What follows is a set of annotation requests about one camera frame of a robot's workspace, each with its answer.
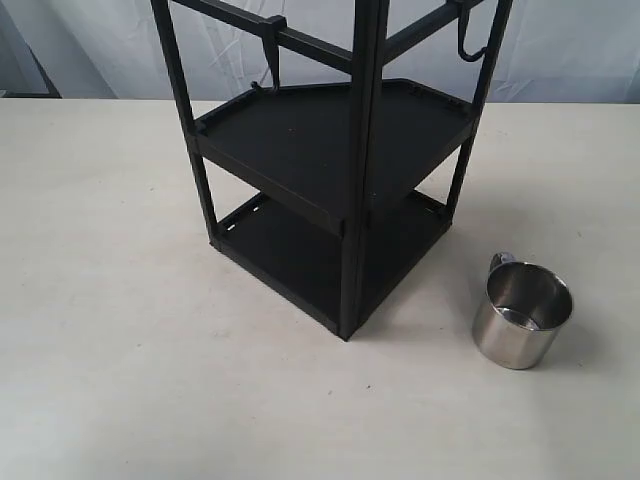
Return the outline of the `stainless steel cup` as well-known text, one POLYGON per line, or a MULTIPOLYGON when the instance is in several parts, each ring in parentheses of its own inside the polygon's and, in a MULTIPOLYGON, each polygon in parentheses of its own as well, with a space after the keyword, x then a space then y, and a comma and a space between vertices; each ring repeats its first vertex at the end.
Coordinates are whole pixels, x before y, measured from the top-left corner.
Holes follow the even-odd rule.
POLYGON ((490 262, 472 338, 488 360, 527 370, 542 361, 573 308, 568 286, 554 272, 498 252, 490 262))

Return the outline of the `dark framed panel background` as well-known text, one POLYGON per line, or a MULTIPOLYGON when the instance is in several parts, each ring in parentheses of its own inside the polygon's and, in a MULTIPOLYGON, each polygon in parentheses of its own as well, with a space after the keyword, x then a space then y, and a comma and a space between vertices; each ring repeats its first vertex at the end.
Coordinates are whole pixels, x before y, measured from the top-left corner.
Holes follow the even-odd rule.
POLYGON ((1 6, 1 97, 61 97, 4 6, 1 6))

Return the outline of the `black metal hook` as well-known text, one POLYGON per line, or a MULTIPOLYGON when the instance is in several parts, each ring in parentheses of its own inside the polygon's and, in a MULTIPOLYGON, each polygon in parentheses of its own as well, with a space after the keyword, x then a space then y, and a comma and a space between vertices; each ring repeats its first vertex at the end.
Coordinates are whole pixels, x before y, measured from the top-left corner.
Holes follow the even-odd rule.
POLYGON ((471 13, 471 2, 467 0, 447 0, 447 5, 456 8, 458 15, 457 24, 457 53, 458 56, 467 63, 475 63, 480 60, 486 53, 486 47, 480 48, 474 53, 469 53, 465 49, 466 36, 471 13))
POLYGON ((277 94, 280 89, 280 62, 277 35, 286 27, 287 21, 282 15, 274 15, 262 19, 258 23, 258 36, 262 41, 263 53, 271 74, 272 87, 265 89, 261 87, 258 82, 253 81, 251 87, 256 91, 277 94))

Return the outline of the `black metal shelf rack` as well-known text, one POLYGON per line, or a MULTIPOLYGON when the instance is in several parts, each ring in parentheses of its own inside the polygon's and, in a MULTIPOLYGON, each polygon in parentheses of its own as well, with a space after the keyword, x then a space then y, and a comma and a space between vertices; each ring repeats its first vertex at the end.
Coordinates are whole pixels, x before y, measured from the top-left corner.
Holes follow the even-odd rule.
MULTIPOLYGON (((258 36, 264 17, 223 1, 187 8, 258 36)), ((332 334, 349 339, 449 230, 512 10, 497 4, 471 101, 384 67, 444 27, 446 2, 388 35, 389 5, 355 5, 351 49, 291 28, 281 50, 345 81, 252 87, 192 110, 166 1, 152 3, 210 244, 332 334)))

